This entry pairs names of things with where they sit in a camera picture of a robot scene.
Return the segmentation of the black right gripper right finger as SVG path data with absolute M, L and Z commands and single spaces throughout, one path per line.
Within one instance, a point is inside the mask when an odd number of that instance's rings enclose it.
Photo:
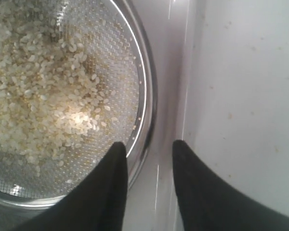
M 186 231 L 289 231 L 289 217 L 239 192 L 183 140 L 172 145 L 178 206 Z

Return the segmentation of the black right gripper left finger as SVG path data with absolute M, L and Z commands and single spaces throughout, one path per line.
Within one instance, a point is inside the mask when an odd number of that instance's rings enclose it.
M 122 142 L 112 144 L 94 170 L 58 203 L 16 231 L 120 231 L 126 208 L 128 168 Z

